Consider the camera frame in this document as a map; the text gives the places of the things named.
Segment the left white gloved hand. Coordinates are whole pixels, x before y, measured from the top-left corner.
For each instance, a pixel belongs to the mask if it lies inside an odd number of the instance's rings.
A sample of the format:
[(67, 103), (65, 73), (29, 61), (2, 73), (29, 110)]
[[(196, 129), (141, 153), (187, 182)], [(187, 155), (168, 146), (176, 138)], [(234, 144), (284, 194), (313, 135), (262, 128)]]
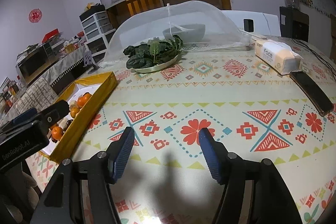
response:
[(19, 163), (5, 173), (4, 204), (14, 223), (28, 223), (39, 202), (35, 191), (37, 182), (22, 169)]

